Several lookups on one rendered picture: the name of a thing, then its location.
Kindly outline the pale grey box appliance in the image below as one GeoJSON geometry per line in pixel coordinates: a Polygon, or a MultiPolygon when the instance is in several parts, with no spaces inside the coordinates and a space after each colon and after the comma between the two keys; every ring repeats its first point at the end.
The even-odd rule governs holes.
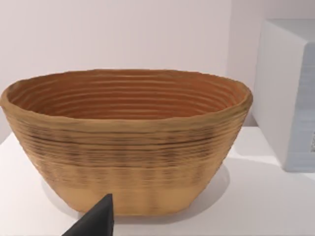
{"type": "Polygon", "coordinates": [[[285,171],[315,173],[315,19],[263,23],[252,115],[285,171]]]}

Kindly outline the brown woven basket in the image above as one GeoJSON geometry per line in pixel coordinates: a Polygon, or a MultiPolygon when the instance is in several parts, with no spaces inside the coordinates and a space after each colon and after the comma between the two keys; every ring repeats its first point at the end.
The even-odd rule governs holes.
{"type": "Polygon", "coordinates": [[[16,81],[0,106],[55,193],[85,213],[112,194],[121,216],[174,214],[207,187],[253,102],[200,72],[92,69],[16,81]]]}

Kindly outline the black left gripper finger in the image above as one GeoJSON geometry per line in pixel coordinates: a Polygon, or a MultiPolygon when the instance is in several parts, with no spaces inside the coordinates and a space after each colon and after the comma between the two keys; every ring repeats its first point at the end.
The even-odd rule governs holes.
{"type": "Polygon", "coordinates": [[[113,236],[113,195],[106,194],[61,236],[113,236]]]}

